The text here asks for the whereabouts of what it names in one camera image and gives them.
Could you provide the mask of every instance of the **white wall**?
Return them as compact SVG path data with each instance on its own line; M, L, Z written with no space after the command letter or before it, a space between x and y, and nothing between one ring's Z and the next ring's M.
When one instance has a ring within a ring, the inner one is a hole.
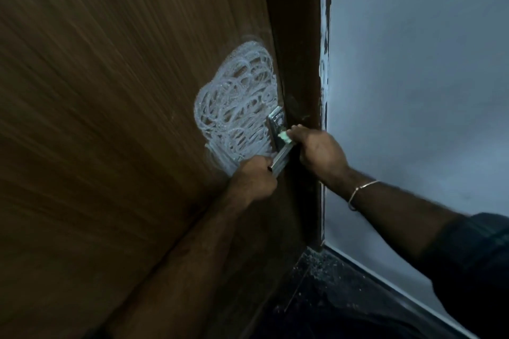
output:
M329 57L327 128L354 168L509 215L509 0L332 0ZM330 192L325 238L445 315L429 280Z

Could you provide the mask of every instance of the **dark floor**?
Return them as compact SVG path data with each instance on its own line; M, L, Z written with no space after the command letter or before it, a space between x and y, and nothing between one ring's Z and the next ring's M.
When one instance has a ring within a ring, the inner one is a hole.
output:
M307 249L251 339L465 338L335 253Z

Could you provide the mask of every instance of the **bangle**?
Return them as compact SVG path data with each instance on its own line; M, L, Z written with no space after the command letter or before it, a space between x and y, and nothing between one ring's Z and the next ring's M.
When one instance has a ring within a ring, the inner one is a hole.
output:
M348 207L350 208L350 210L353 210L353 211L356 211L357 209L355 209L353 206L352 206L352 200L353 200L353 197L355 196L355 194L357 194L357 192L360 190L360 189L364 189L366 186L370 186L371 184L375 184L379 182L378 180L375 180L375 181L371 181L371 182L368 182L367 184L364 184L364 185L361 185L361 186L358 186L357 188L355 188L355 190L353 191L352 193L352 197L350 197L350 200L348 200Z

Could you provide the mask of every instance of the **person's left arm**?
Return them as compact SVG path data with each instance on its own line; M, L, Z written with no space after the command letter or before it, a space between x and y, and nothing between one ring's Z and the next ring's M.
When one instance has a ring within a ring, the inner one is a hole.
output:
M112 339L195 338L200 334L239 215L277 187L276 178L267 170L270 163L263 156L241 163L203 219L106 321L105 334Z

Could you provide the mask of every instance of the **door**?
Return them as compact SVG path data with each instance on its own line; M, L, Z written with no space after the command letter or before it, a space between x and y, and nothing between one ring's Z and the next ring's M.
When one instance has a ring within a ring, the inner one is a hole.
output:
M277 80L266 3L0 8L0 336L80 337L224 186L224 150L198 127L195 100L246 42L261 54L250 64ZM283 176L240 220L206 335L239 335L294 263L303 244L295 209Z

